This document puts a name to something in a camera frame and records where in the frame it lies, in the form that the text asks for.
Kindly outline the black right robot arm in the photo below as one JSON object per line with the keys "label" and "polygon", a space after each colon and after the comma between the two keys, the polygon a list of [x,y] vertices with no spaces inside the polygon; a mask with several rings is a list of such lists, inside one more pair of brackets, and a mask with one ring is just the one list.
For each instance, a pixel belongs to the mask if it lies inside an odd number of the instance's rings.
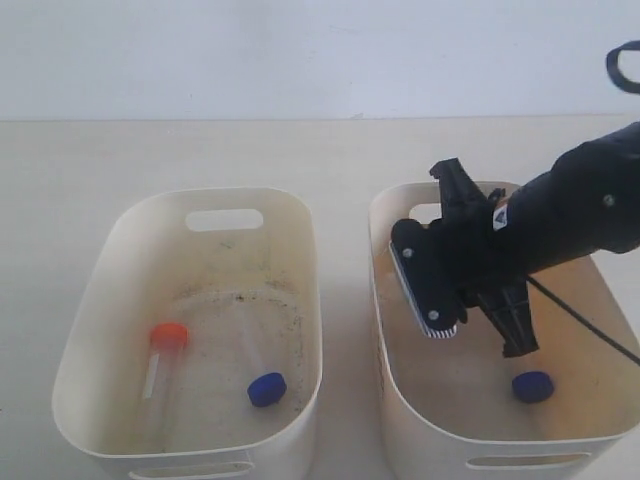
{"label": "black right robot arm", "polygon": [[479,307],[503,339],[503,355],[538,348],[527,279],[597,251],[639,246],[639,125],[633,122],[561,154],[511,194],[485,195],[457,158],[430,170],[442,216],[428,232],[437,272],[454,298],[452,328]]}

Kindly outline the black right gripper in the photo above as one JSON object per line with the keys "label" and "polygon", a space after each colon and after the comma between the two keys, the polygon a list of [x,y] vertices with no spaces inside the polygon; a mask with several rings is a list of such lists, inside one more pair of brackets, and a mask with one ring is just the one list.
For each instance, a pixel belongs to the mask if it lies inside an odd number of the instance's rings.
{"label": "black right gripper", "polygon": [[429,174],[438,182],[441,207],[429,229],[437,234],[438,256],[459,302],[481,308],[503,339],[504,358],[537,351],[527,282],[509,271],[493,238],[500,198],[486,197],[458,158],[438,161]]}

